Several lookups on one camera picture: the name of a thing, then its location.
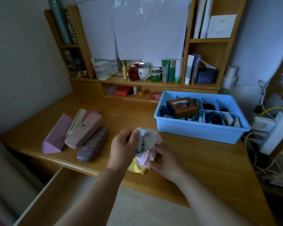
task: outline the wooden desk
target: wooden desk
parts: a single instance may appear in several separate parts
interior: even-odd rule
[[[129,127],[157,130],[154,118],[156,107],[156,103],[69,94],[5,133],[1,140],[8,148],[25,155],[97,176],[106,167],[111,141],[118,132]],[[77,150],[68,147],[61,153],[42,154],[42,141],[60,116],[65,113],[74,118],[81,108],[98,109],[104,117],[103,125],[110,130],[110,135],[96,159],[91,163],[81,163],[76,159]],[[223,200],[257,223],[275,225],[241,141],[232,145],[167,133],[161,133],[161,136],[164,142],[180,152],[187,169]],[[181,191],[154,170],[149,170],[144,175],[128,171],[122,184],[188,206]]]

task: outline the white wall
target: white wall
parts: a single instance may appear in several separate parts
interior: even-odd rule
[[[239,66],[232,95],[246,116],[283,59],[283,0],[247,0],[228,65]]]
[[[46,8],[47,0],[0,0],[0,134],[72,91]]]

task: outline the forearm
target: forearm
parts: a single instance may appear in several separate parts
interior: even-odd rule
[[[192,174],[188,172],[183,173],[177,180],[176,185],[187,198],[201,225],[255,225],[212,193]]]
[[[106,225],[125,171],[106,168],[56,226]]]

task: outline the blue plastic storage box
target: blue plastic storage box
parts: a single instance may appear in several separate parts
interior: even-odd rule
[[[166,101],[185,97],[189,97],[191,100],[196,99],[196,104],[199,106],[199,111],[203,116],[203,123],[162,117],[160,109],[162,106],[166,107]],[[233,118],[238,117],[241,127],[205,123],[205,114],[212,112],[212,110],[204,110],[203,103],[210,103],[215,107],[215,111],[220,115],[223,124],[223,116],[226,112],[222,112],[220,109],[227,108]],[[230,95],[164,91],[154,117],[157,120],[157,130],[159,132],[230,144],[237,143],[244,132],[251,130],[239,106]]]

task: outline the small red box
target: small red box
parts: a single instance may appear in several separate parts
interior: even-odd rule
[[[117,88],[117,90],[115,91],[115,95],[118,96],[118,97],[127,97],[128,96],[128,93],[130,90],[132,90],[133,87],[131,86],[119,86]]]

